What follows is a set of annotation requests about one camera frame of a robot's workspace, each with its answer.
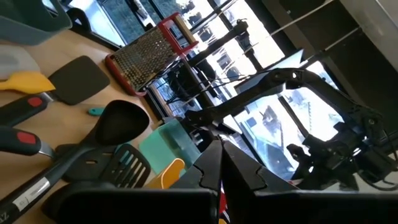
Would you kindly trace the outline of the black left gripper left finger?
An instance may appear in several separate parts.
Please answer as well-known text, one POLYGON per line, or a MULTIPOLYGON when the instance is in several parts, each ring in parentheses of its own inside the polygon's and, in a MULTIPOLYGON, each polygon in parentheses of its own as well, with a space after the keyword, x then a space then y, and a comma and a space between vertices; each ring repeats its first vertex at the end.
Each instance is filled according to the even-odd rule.
POLYGON ((67 197, 57 223, 217 223, 223 143, 213 141, 169 189, 91 188, 67 197))

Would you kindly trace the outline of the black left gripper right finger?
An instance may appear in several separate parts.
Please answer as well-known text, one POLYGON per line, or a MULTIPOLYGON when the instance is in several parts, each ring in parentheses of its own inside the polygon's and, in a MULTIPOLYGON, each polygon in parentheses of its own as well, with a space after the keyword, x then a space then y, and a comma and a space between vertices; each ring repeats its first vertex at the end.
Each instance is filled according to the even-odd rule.
POLYGON ((222 183, 231 223, 397 223, 396 194, 300 190, 230 142, 222 183))

